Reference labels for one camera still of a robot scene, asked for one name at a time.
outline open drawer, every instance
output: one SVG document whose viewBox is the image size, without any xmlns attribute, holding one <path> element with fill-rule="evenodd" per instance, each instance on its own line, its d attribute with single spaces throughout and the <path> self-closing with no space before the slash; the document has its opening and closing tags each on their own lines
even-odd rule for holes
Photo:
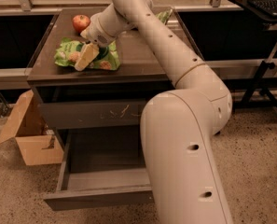
<svg viewBox="0 0 277 224">
<path fill-rule="evenodd" d="M 139 125 L 69 130 L 54 210 L 153 203 Z"/>
</svg>

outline drawer front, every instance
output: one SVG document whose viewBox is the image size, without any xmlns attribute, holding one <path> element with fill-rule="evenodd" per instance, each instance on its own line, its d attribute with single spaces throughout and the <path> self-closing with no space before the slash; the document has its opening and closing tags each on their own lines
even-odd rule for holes
<svg viewBox="0 0 277 224">
<path fill-rule="evenodd" d="M 48 194 L 44 200 L 53 211 L 62 211 L 136 203 L 153 203 L 153 196 L 150 187 L 132 187 L 125 189 L 63 191 Z"/>
<path fill-rule="evenodd" d="M 40 104 L 47 125 L 56 129 L 136 125 L 145 100 Z"/>
</svg>

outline box flap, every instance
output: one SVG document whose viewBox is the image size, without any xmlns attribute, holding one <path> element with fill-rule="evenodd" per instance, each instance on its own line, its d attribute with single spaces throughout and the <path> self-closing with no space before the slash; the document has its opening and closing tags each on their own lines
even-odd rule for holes
<svg viewBox="0 0 277 224">
<path fill-rule="evenodd" d="M 0 133 L 0 144 L 16 136 L 33 96 L 32 91 L 27 91 L 19 97 Z"/>
</svg>

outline drawer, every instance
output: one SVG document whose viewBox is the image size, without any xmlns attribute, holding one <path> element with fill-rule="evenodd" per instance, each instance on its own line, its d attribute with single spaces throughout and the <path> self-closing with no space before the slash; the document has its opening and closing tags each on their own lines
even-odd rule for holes
<svg viewBox="0 0 277 224">
<path fill-rule="evenodd" d="M 139 136 L 138 125 L 70 130 L 45 202 L 54 211 L 153 203 Z"/>
<path fill-rule="evenodd" d="M 103 126 L 137 125 L 146 100 L 110 100 L 40 104 L 50 128 L 80 129 Z"/>
</svg>

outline table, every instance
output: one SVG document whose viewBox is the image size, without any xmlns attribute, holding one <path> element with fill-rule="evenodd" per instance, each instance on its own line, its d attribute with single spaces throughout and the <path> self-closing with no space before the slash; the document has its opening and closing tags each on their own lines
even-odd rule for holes
<svg viewBox="0 0 277 224">
<path fill-rule="evenodd" d="M 38 108 L 64 148 L 57 189 L 45 198 L 53 210 L 153 202 L 140 115 L 150 98 L 173 86 L 144 39 L 134 30 L 118 37 L 121 65 L 115 72 L 54 64 L 63 37 L 82 39 L 71 19 L 103 9 L 64 9 L 28 76 Z M 171 29 L 188 44 L 176 21 L 172 16 Z"/>
</svg>

